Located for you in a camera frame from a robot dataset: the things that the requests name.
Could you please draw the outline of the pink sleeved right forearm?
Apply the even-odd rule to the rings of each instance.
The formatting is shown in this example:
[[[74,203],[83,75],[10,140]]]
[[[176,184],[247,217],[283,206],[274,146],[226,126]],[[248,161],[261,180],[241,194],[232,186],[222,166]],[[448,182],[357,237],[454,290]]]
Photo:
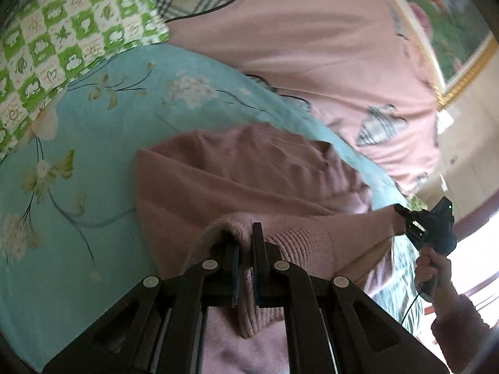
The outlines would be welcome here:
[[[473,303],[460,295],[444,318],[436,318],[431,331],[453,373],[462,372],[480,351],[491,332]]]

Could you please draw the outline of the person's right hand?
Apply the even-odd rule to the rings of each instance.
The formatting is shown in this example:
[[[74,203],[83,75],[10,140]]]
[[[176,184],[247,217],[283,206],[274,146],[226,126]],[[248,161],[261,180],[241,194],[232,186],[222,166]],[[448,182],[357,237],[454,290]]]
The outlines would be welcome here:
[[[430,298],[437,320],[443,320],[458,305],[460,297],[452,283],[452,263],[431,247],[422,247],[415,262],[415,284],[418,291],[432,281]]]

